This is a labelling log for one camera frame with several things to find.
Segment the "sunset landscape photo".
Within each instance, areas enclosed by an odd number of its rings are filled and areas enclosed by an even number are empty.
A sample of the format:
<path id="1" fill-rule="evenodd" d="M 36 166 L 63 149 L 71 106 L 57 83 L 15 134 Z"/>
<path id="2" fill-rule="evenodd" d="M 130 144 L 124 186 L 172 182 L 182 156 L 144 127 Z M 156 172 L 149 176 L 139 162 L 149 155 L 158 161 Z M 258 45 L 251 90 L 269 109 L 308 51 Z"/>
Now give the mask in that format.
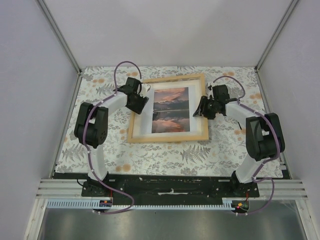
<path id="1" fill-rule="evenodd" d="M 151 132 L 160 134 L 189 131 L 189 88 L 156 89 L 153 99 Z"/>

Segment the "wooden picture frame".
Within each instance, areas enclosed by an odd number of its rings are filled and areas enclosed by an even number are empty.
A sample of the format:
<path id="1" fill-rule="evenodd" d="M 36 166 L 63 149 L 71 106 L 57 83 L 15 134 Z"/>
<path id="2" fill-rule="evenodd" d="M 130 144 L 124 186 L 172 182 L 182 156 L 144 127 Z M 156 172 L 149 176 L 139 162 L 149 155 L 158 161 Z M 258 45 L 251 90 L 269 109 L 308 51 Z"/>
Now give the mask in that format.
<path id="1" fill-rule="evenodd" d="M 129 143 L 170 143 L 186 141 L 206 141 L 209 138 L 208 120 L 193 117 L 200 99 L 205 95 L 205 76 L 202 73 L 146 79 L 151 86 L 149 98 L 141 114 L 132 113 L 128 128 Z M 189 91 L 190 131 L 173 133 L 152 133 L 154 92 L 159 89 L 184 88 Z"/>

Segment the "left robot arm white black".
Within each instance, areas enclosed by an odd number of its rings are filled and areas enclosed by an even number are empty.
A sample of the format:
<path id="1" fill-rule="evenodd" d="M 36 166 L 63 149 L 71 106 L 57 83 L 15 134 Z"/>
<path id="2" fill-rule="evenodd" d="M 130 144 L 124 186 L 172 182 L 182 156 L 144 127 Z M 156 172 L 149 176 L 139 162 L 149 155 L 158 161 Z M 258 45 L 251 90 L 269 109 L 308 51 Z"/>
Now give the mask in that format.
<path id="1" fill-rule="evenodd" d="M 108 170 L 104 160 L 104 143 L 108 135 L 109 116 L 121 108 L 141 114 L 149 98 L 151 86 L 136 78 L 129 77 L 113 93 L 95 103 L 83 102 L 78 111 L 74 135 L 86 150 L 89 172 L 84 189 L 103 197 L 110 192 L 110 184 L 105 181 Z"/>

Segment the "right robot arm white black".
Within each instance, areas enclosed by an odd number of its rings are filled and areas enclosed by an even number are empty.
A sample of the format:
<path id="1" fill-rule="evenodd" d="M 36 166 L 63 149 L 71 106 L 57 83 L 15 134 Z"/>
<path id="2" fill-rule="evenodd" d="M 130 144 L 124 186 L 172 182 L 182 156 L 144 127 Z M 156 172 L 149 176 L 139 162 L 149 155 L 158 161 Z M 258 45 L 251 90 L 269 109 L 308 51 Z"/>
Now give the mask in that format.
<path id="1" fill-rule="evenodd" d="M 230 177 L 229 191 L 235 197 L 242 196 L 247 186 L 257 181 L 257 175 L 264 165 L 279 158 L 285 149 L 285 142 L 279 116 L 275 113 L 262 114 L 231 98 L 227 86 L 209 86 L 210 94 L 200 98 L 193 116 L 208 120 L 216 114 L 236 120 L 245 127 L 247 155 Z"/>

